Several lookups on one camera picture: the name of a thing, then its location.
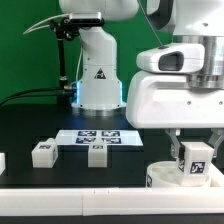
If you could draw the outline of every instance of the logo sticker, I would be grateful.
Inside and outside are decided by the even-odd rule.
[[[106,76],[104,75],[104,72],[103,72],[102,69],[100,69],[100,70],[97,72],[97,74],[96,74],[96,76],[95,76],[94,79],[106,79]]]

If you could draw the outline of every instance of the green backdrop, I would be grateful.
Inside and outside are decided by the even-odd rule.
[[[1,99],[18,91],[58,85],[58,52],[54,33],[49,29],[29,35],[23,35],[23,32],[40,20],[61,13],[58,0],[0,1]],[[131,78],[139,70],[136,66],[137,54],[157,47],[158,43],[140,10],[131,20],[107,22],[104,29],[118,42],[117,76],[123,82],[126,100]],[[171,42],[170,35],[158,34],[164,44]],[[78,38],[73,42],[66,42],[65,51],[67,76],[69,82],[72,82],[80,52]],[[26,99],[25,102],[54,101],[32,98]]]

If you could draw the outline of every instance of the black table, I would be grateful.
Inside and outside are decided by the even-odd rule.
[[[7,105],[0,108],[0,152],[7,168],[0,188],[144,187],[146,167],[172,160],[164,130],[138,130],[144,146],[109,146],[108,168],[89,169],[88,146],[60,146],[52,169],[34,169],[31,151],[39,141],[55,138],[59,130],[133,130],[125,115],[87,117],[70,106]],[[183,138],[198,138],[186,130]],[[207,140],[209,130],[200,130]],[[224,215],[144,215],[96,217],[1,217],[0,223],[223,223]]]

